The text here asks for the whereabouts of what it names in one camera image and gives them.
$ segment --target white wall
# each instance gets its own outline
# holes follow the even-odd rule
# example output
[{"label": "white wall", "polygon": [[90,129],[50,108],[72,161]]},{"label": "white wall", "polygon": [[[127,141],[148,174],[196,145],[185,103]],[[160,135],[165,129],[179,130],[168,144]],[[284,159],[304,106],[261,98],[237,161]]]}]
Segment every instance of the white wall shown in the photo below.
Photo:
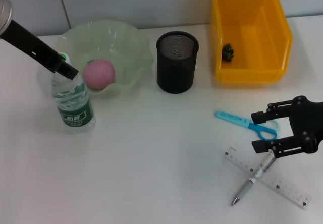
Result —
[{"label": "white wall", "polygon": [[[36,35],[60,34],[68,23],[60,0],[11,0],[14,19]],[[103,18],[140,28],[209,22],[211,0],[64,0],[72,26]],[[323,14],[323,0],[281,0],[286,16]]]},{"label": "white wall", "polygon": [[36,35],[55,35],[69,29],[61,0],[10,0],[14,20]]}]

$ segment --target scissor blade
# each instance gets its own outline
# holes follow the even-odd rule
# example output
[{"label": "scissor blade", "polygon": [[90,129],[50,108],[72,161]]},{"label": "scissor blade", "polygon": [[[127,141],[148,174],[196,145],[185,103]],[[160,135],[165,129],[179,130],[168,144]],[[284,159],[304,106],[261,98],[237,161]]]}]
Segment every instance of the scissor blade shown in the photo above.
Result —
[{"label": "scissor blade", "polygon": [[250,119],[236,116],[224,111],[216,111],[216,117],[245,128],[248,128],[250,124]]}]

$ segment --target scissors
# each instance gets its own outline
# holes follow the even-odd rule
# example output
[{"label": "scissors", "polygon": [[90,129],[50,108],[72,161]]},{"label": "scissors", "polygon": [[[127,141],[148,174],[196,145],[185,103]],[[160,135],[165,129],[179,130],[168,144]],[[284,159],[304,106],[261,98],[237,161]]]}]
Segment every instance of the scissors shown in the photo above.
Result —
[{"label": "scissors", "polygon": [[[227,122],[231,122],[233,124],[236,124],[238,126],[241,126],[241,127],[245,127],[245,128],[249,128],[251,130],[254,130],[258,136],[261,138],[261,140],[275,140],[277,139],[277,132],[276,130],[279,129],[279,125],[277,122],[274,121],[275,125],[276,125],[276,129],[273,129],[273,128],[270,128],[270,127],[267,127],[267,126],[263,126],[263,125],[256,125],[253,123],[253,121],[251,119],[247,119],[247,118],[243,118],[243,117],[240,117],[240,116],[236,116],[234,114],[230,114],[230,113],[227,113],[227,112],[224,112],[224,111],[216,111],[216,117],[217,118],[220,118],[222,120],[225,120]],[[261,133],[262,132],[268,132],[270,134],[273,134],[273,138],[271,139],[267,139],[265,138]]]}]

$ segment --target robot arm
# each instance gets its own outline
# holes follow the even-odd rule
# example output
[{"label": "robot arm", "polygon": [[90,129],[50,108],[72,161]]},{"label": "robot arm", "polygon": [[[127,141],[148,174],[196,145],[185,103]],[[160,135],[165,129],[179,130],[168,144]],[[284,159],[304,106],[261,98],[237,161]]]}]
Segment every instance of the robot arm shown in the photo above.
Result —
[{"label": "robot arm", "polygon": [[271,149],[276,158],[297,153],[315,153],[323,140],[323,103],[314,103],[305,96],[293,100],[268,104],[268,109],[251,114],[255,124],[289,117],[294,136],[270,141],[253,141],[256,153]]},{"label": "robot arm", "polygon": [[51,47],[12,20],[9,0],[0,0],[0,38],[23,51],[48,70],[73,79],[78,70],[67,64]]}]

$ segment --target black mesh pencil holder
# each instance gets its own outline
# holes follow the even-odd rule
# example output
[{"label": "black mesh pencil holder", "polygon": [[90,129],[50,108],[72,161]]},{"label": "black mesh pencil holder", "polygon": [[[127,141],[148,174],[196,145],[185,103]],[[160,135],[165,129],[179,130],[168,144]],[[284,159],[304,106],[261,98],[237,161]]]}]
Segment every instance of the black mesh pencil holder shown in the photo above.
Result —
[{"label": "black mesh pencil holder", "polygon": [[157,41],[157,83],[168,93],[188,90],[194,79],[199,49],[194,36],[182,31],[164,34]]}]

